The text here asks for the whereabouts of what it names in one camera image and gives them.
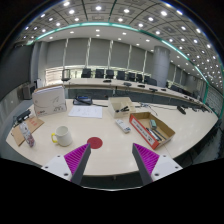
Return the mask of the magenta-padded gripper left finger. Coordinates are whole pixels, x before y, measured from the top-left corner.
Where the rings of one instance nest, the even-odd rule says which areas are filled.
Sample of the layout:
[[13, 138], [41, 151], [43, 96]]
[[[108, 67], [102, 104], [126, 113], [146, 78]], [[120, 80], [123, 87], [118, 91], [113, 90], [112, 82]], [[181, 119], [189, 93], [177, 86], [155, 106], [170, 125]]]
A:
[[55, 156], [42, 169], [79, 185], [90, 154], [90, 145], [84, 144], [65, 155]]

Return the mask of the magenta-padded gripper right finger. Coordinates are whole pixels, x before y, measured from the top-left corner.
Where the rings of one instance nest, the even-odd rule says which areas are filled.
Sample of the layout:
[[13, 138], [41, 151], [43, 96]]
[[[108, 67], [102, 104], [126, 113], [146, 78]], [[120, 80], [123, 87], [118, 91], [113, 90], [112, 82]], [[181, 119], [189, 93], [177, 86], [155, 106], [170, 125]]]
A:
[[143, 185], [152, 183], [182, 169], [168, 155], [158, 155], [137, 143], [134, 143], [132, 146], [132, 154], [137, 163]]

